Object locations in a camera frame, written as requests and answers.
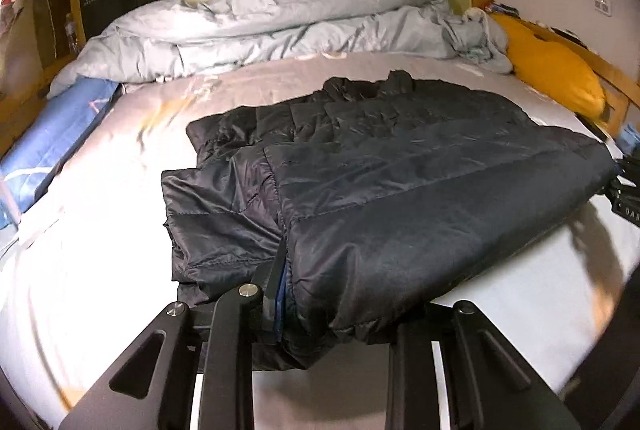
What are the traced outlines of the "black puffer jacket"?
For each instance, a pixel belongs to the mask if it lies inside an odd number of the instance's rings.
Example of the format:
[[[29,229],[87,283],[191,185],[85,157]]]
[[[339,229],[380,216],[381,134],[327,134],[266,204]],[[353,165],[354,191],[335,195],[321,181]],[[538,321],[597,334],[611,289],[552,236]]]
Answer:
[[[197,306],[281,260],[257,370],[381,340],[554,229],[615,176],[606,146],[485,90],[394,71],[192,121],[160,178],[178,297]]]

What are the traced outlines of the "yellow pillow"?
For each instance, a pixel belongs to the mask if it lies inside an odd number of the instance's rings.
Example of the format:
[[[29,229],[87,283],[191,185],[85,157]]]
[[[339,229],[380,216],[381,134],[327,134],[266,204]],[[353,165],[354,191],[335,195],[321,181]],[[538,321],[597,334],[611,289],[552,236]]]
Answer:
[[[508,36],[506,56],[518,79],[589,119],[605,109],[605,93],[598,76],[574,51],[552,40],[538,38],[527,26],[501,13],[493,13]]]

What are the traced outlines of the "grey printed bed sheet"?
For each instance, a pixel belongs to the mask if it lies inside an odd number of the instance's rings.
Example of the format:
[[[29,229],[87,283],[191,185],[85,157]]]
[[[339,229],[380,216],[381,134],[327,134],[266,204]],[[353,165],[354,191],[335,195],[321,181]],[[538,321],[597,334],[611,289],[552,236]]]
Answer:
[[[128,88],[24,214],[1,260],[1,368],[36,421],[56,428],[176,298],[160,175],[195,164],[190,121],[310,94],[333,76],[375,82],[393,70],[502,94],[541,125],[580,129],[570,111],[514,77],[393,54],[317,56]],[[597,196],[442,304],[473,301],[560,389],[604,331],[638,263],[638,229]]]

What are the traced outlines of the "blue pillow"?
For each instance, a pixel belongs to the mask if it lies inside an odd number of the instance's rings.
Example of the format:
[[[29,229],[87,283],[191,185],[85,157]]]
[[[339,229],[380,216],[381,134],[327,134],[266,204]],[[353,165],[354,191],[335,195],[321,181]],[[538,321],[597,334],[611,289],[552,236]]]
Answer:
[[[1,184],[17,213],[1,204],[1,233],[17,231],[20,216],[46,193],[53,177],[86,141],[114,101],[119,83],[82,77],[49,100],[35,123],[1,160]]]

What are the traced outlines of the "grey rumpled duvet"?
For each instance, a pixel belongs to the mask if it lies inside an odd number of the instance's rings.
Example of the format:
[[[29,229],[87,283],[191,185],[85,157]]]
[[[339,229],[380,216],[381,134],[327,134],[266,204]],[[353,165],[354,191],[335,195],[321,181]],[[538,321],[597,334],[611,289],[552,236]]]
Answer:
[[[151,83],[316,53],[462,58],[508,74],[506,48],[506,32],[486,12],[457,14],[448,0],[160,0],[90,38],[49,94],[82,77]]]

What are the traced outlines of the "white wall socket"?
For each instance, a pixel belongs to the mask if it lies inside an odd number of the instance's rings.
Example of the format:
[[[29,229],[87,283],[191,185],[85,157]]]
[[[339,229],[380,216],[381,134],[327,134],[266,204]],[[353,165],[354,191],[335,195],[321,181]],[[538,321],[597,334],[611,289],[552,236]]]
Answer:
[[[593,0],[593,7],[606,16],[612,16],[612,8],[608,0]]]

